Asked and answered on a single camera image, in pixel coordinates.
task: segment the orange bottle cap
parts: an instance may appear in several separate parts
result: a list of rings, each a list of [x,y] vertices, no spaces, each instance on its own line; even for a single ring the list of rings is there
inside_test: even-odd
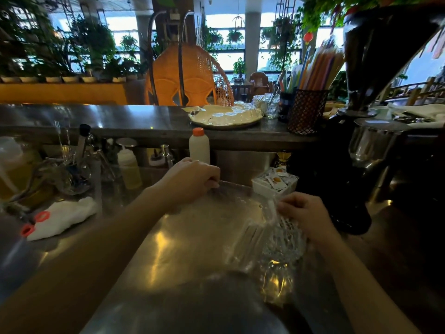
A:
[[[204,129],[203,128],[194,128],[193,129],[193,135],[196,137],[204,136]]]

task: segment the hand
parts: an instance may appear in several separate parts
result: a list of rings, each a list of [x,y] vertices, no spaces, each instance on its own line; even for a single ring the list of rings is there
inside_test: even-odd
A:
[[[219,187],[219,174],[219,167],[184,158],[153,187],[165,193],[174,205],[185,204]]]
[[[277,211],[295,219],[318,250],[342,241],[320,197],[293,192],[278,202]]]

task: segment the hanging chair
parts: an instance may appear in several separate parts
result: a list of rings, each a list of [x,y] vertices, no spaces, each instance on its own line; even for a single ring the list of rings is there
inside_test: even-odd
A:
[[[230,82],[219,63],[197,45],[182,44],[184,92],[187,106],[217,104],[233,106],[234,98]],[[160,106],[176,106],[174,98],[182,106],[179,94],[178,43],[173,42],[153,62],[156,95]],[[145,103],[152,105],[153,96],[149,73],[145,81]]]

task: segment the bar counter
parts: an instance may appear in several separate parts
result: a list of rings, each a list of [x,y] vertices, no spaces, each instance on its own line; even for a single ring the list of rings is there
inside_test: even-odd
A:
[[[54,121],[69,117],[72,141],[76,143],[81,123],[92,127],[99,137],[131,137],[140,146],[187,148],[196,127],[181,107],[95,106],[95,105],[0,105],[2,135],[21,134],[34,142],[58,144]],[[314,136],[291,134],[286,124],[262,119],[258,124],[235,130],[211,130],[206,134],[217,150],[281,151],[302,149],[318,140]]]

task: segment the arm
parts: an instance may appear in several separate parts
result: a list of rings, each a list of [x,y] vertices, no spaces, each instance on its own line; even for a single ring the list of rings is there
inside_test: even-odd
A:
[[[356,334],[420,334],[342,240],[320,197],[294,192],[277,209],[298,221],[326,260]]]
[[[2,333],[79,333],[153,225],[172,207],[218,187],[219,168],[189,158],[144,190],[106,228],[38,271],[0,307]]]

